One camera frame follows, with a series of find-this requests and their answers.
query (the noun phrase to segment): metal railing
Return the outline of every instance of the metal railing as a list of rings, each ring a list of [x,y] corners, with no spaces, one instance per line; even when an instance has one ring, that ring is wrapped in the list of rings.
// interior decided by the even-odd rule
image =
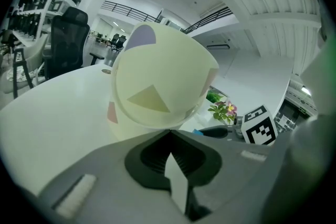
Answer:
[[[228,8],[228,7],[225,7],[225,8],[222,8],[208,16],[206,16],[205,18],[203,18],[202,20],[199,20],[198,22],[196,22],[195,24],[193,24],[192,26],[188,27],[187,29],[185,30],[182,30],[181,31],[185,34],[188,34],[196,29],[198,29],[199,27],[201,26],[204,26],[208,23],[211,23],[217,19],[220,19],[220,18],[223,18],[227,15],[230,15],[232,14],[232,11]]]
[[[121,4],[110,2],[110,1],[104,1],[101,8],[109,10],[111,12],[116,12],[116,13],[128,16],[130,18],[139,20],[141,22],[154,22],[154,23],[160,22],[157,18],[145,12],[141,12],[135,8],[127,7],[125,5],[121,5]]]

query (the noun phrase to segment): pink flower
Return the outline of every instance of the pink flower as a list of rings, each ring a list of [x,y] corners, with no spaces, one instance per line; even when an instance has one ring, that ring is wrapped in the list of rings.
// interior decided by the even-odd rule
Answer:
[[[216,106],[219,106],[219,105],[221,105],[221,104],[225,104],[225,102],[219,101],[219,102],[216,102],[216,103],[215,103]]]
[[[237,107],[233,105],[231,102],[229,102],[227,106],[227,114],[228,115],[234,115],[237,111]]]

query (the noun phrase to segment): person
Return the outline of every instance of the person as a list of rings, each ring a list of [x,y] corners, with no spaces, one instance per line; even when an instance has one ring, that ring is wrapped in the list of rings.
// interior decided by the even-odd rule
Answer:
[[[319,114],[331,114],[336,111],[336,25],[324,1],[317,1],[321,16],[317,44],[320,52],[301,79],[311,92]]]

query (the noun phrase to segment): paper cup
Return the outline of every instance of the paper cup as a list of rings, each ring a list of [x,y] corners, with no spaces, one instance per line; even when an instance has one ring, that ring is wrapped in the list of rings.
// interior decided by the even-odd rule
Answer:
[[[193,38],[169,26],[138,24],[112,67],[113,132],[128,136],[122,132],[183,124],[201,106],[217,71],[214,57]]]

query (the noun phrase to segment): white table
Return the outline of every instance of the white table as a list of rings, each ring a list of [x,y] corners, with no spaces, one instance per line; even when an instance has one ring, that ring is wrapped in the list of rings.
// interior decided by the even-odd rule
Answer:
[[[0,153],[12,179],[37,195],[57,174],[117,141],[107,122],[111,76],[94,65],[51,79],[0,111]]]

